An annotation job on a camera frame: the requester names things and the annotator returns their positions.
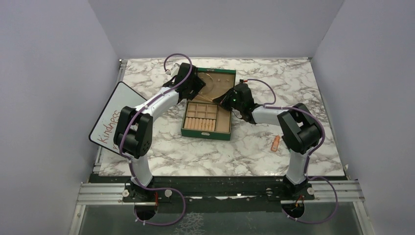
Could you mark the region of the green jewelry box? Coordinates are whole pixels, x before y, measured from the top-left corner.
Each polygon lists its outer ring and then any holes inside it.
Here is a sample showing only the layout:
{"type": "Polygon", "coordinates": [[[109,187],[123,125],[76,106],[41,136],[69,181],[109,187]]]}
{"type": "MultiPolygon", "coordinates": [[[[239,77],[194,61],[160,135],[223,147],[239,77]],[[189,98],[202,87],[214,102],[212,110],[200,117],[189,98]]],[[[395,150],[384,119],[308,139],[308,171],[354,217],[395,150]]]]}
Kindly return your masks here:
{"type": "Polygon", "coordinates": [[[233,88],[235,70],[198,68],[195,74],[205,86],[185,105],[181,135],[219,141],[231,139],[232,113],[213,102],[233,88]]]}

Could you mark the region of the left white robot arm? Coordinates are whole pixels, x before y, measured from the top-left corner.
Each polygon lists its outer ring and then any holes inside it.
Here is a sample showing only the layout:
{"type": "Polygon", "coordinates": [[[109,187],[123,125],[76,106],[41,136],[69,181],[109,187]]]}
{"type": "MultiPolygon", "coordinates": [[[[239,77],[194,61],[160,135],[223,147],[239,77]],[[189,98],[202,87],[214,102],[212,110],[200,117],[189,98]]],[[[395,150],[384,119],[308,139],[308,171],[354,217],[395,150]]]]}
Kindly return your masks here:
{"type": "Polygon", "coordinates": [[[122,108],[114,134],[114,144],[128,161],[131,181],[137,185],[135,194],[142,201],[150,200],[154,194],[146,155],[153,140],[154,122],[183,99],[192,100],[206,85],[191,63],[172,68],[170,75],[171,79],[152,98],[136,107],[122,108]]]}

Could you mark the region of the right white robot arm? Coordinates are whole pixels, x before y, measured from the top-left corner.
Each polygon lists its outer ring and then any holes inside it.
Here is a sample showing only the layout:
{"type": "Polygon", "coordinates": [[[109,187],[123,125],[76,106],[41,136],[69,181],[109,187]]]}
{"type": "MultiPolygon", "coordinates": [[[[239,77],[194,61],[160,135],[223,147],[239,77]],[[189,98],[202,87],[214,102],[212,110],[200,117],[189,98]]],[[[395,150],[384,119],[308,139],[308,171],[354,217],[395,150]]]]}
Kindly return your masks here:
{"type": "Polygon", "coordinates": [[[282,192],[288,199],[295,199],[307,184],[310,155],[325,139],[325,131],[303,103],[292,107],[271,107],[255,103],[251,89],[241,82],[213,102],[228,111],[237,110],[241,118],[251,124],[279,126],[282,140],[290,153],[288,170],[283,177],[282,192]]]}

